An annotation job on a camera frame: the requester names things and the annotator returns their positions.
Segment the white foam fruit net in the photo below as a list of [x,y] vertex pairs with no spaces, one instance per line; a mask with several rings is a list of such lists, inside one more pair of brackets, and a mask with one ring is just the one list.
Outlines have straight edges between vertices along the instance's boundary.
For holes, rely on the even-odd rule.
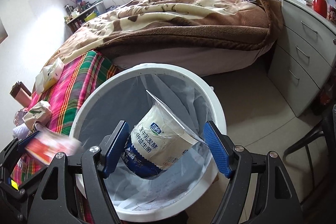
[[26,126],[25,123],[18,125],[13,128],[13,138],[17,138],[19,140],[25,139],[30,132],[30,129]]

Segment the red white milk carton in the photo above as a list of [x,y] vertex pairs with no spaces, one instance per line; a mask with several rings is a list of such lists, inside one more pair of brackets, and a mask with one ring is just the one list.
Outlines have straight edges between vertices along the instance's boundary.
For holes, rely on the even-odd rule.
[[80,146],[79,140],[67,135],[40,132],[29,141],[25,149],[35,160],[49,165],[58,152],[64,152],[67,156],[74,155]]

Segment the cream leaf-print paper bag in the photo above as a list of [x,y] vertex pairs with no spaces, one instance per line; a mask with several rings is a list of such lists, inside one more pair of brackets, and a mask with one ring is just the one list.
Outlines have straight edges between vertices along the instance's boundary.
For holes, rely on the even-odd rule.
[[40,101],[23,116],[23,121],[29,129],[32,129],[35,122],[46,125],[51,117],[51,105],[47,101]]

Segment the blue white yogurt cup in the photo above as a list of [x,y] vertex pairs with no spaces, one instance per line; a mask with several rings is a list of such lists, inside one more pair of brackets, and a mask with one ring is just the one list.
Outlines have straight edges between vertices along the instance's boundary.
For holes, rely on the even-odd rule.
[[146,93],[153,100],[152,107],[132,129],[121,158],[137,176],[152,180],[205,141],[153,93]]

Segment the crushed clear plastic bottle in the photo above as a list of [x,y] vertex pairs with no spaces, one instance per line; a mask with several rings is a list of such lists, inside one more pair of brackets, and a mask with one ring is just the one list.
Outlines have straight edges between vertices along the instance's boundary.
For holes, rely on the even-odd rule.
[[24,123],[23,117],[26,115],[26,110],[19,110],[14,115],[13,123],[15,126],[20,126]]

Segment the white round trash bin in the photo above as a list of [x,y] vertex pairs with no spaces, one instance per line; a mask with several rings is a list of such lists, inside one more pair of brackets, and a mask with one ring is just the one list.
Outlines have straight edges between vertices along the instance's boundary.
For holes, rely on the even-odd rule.
[[76,114],[70,135],[84,148],[126,122],[123,154],[105,179],[117,215],[129,222],[173,217],[197,202],[218,175],[203,139],[213,121],[227,132],[213,89],[195,73],[168,64],[141,64],[101,84]]

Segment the pink brown thermos mug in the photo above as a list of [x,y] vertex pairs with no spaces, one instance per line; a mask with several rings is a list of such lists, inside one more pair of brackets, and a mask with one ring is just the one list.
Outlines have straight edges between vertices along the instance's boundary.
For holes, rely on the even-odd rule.
[[16,82],[11,88],[10,95],[23,107],[28,107],[31,103],[31,92],[21,82]]

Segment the black chair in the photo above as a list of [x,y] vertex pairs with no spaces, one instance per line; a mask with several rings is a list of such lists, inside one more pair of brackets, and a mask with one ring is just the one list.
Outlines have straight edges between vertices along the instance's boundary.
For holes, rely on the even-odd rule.
[[[309,149],[310,143],[313,143],[319,138],[323,138],[326,142],[327,150],[327,171],[321,181],[317,184],[315,180],[314,164],[311,158]],[[328,107],[323,113],[321,120],[301,139],[292,144],[284,151],[282,157],[284,163],[288,163],[287,157],[298,150],[304,148],[307,160],[309,163],[309,170],[311,175],[311,191],[302,199],[300,205],[305,204],[316,192],[317,189],[323,184],[329,176],[335,176],[335,105]]]

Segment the tissue pack yellow white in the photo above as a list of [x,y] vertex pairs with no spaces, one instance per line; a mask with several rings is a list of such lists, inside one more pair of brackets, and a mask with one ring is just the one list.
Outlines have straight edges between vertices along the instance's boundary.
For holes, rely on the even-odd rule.
[[51,65],[43,67],[42,71],[35,77],[35,91],[42,94],[55,85],[64,69],[64,63],[58,57]]

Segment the pink plaid bed cloth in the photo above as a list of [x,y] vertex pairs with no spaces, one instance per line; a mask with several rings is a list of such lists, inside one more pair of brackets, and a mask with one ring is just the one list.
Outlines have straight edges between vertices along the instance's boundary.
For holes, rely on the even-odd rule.
[[[42,94],[33,92],[33,100],[28,108],[30,110],[39,101],[47,101],[52,112],[47,127],[57,134],[69,135],[84,101],[103,82],[119,72],[101,53],[89,51],[66,64],[60,79],[49,90]],[[41,168],[42,164],[24,153],[14,167],[11,178],[20,185]],[[79,197],[79,204],[80,217],[85,222],[94,223],[83,194]]]

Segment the grey drawer nightstand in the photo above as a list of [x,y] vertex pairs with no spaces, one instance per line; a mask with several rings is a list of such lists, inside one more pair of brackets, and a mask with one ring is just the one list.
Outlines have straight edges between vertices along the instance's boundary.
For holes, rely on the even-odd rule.
[[281,0],[284,28],[268,72],[299,117],[335,99],[335,25],[299,0]]

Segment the cluttered side shelf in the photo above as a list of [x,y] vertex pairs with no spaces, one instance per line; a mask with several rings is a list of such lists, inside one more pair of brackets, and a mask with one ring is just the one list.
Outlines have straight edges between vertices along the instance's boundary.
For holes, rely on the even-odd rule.
[[78,9],[73,10],[69,16],[65,17],[65,23],[70,28],[72,33],[75,33],[84,23],[98,17],[106,12],[103,0],[98,0],[87,9],[79,12]]

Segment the brown beige blanket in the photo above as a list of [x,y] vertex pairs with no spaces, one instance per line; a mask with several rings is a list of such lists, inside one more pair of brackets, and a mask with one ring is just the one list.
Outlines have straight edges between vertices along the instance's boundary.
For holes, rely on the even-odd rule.
[[50,62],[90,50],[109,59],[168,48],[256,51],[283,25],[278,0],[131,0],[83,24]]

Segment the red jar on nightstand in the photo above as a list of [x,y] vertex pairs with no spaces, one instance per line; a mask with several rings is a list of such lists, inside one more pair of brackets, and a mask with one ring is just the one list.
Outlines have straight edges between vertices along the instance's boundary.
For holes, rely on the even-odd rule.
[[313,10],[324,18],[327,17],[327,1],[313,0]]

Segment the wall mirror panel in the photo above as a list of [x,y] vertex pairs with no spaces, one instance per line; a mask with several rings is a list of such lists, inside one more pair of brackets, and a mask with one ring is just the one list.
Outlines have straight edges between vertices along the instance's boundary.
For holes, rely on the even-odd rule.
[[2,21],[0,20],[0,43],[2,43],[7,37],[8,34],[5,30],[5,27],[3,26]]

